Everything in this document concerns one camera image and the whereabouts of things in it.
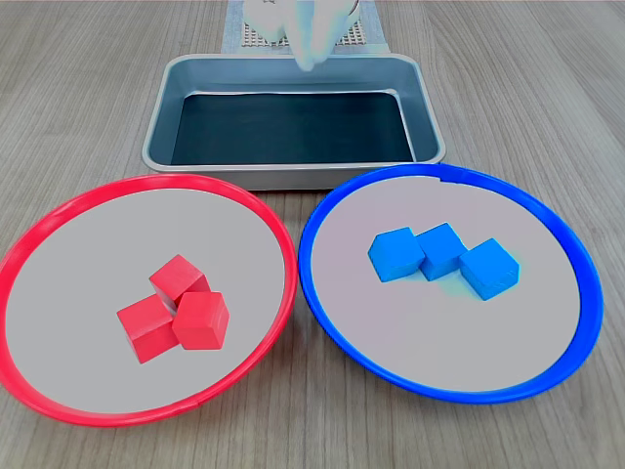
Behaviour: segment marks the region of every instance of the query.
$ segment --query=blue plate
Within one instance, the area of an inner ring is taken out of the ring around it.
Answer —
[[[580,314],[579,323],[564,354],[547,370],[535,378],[519,385],[497,391],[481,393],[463,393],[445,391],[423,386],[406,380],[364,356],[334,327],[323,310],[314,289],[311,269],[311,256],[316,234],[327,217],[345,197],[370,184],[404,176],[430,176],[443,182],[466,184],[497,192],[532,213],[549,229],[568,256],[579,285]],[[604,298],[599,275],[586,248],[571,228],[542,202],[504,181],[477,171],[451,166],[448,164],[401,164],[391,168],[372,171],[350,181],[326,196],[312,213],[304,228],[299,249],[300,281],[304,295],[326,333],[350,357],[387,381],[408,391],[443,401],[461,404],[500,404],[518,401],[536,396],[562,383],[574,373],[590,356],[602,327],[604,316]]]

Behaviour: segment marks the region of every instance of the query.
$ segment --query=blue cube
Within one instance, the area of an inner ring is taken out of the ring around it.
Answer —
[[[428,281],[456,271],[459,267],[458,259],[467,252],[458,234],[448,223],[419,234],[417,241],[426,255],[421,264],[421,272]]]
[[[369,259],[384,282],[415,274],[424,257],[409,228],[378,234],[369,248]]]
[[[460,272],[486,301],[519,282],[519,263],[493,238],[460,256]]]

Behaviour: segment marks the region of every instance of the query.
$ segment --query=wood grain surface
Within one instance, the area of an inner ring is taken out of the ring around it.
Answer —
[[[141,146],[163,67],[219,52],[226,7],[0,2],[1,255],[67,199],[147,172]],[[591,358],[532,400],[439,403],[347,358],[300,293],[267,358],[177,418],[72,427],[0,388],[0,468],[625,467],[625,4],[378,9],[391,49],[423,68],[445,161],[536,195],[586,244],[605,300]],[[262,197],[297,242],[323,193]]]

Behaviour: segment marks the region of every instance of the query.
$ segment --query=red cube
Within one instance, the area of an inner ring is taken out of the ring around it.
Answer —
[[[161,267],[149,281],[172,312],[176,312],[185,293],[211,291],[204,274],[181,255]]]
[[[145,363],[179,344],[172,330],[172,315],[157,295],[124,308],[117,316],[139,363]]]
[[[224,346],[229,319],[221,293],[185,293],[172,328],[186,350],[218,350]]]

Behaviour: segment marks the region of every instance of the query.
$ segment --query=silver tray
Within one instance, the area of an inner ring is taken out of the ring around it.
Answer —
[[[330,56],[304,73],[289,56],[189,55],[165,68],[147,129],[144,163],[157,172],[204,174],[249,191],[329,190],[363,172],[400,164],[172,164],[185,98],[267,93],[389,93],[398,102],[413,158],[410,162],[436,163],[444,157],[444,143],[419,65],[405,56]]]

